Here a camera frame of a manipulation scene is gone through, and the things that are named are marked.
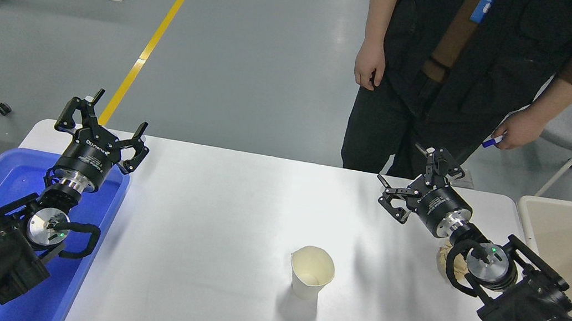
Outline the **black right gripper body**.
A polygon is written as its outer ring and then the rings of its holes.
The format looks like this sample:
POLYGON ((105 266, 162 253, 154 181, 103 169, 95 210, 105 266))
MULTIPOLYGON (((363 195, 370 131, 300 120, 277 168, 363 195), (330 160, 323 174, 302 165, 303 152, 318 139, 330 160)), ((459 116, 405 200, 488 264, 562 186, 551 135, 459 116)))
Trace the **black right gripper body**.
POLYGON ((430 187, 421 180, 416 189, 421 197, 414 212, 436 238, 449 237, 472 219, 473 209, 453 187, 430 187))

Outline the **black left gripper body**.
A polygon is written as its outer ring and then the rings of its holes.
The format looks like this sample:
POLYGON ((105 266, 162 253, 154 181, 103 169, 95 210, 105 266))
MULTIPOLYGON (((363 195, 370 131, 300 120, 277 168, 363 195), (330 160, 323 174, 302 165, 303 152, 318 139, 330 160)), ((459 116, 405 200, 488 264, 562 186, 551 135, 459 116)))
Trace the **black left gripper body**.
POLYGON ((55 163, 54 176, 60 181, 75 180, 85 191, 96 192, 121 159, 117 149, 98 145, 92 135, 76 132, 71 144, 55 163))

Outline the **person's left hand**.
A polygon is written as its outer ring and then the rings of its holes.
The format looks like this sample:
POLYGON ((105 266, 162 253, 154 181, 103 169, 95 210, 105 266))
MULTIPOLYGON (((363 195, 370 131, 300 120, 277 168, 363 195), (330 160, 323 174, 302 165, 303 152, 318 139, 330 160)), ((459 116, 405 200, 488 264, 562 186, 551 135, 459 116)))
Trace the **person's left hand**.
POLYGON ((501 137, 496 147, 500 150, 513 150, 533 142, 544 131, 550 119, 540 111, 529 108, 513 113, 492 133, 491 139, 501 137))

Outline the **person's right hand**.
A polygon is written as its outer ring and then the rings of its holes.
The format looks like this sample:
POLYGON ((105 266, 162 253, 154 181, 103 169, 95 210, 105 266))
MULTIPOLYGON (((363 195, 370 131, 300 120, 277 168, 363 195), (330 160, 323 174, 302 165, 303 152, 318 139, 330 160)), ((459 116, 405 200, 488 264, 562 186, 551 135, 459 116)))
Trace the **person's right hand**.
POLYGON ((369 91, 381 84, 385 74, 385 53, 382 43, 363 41, 354 68, 354 81, 369 91))

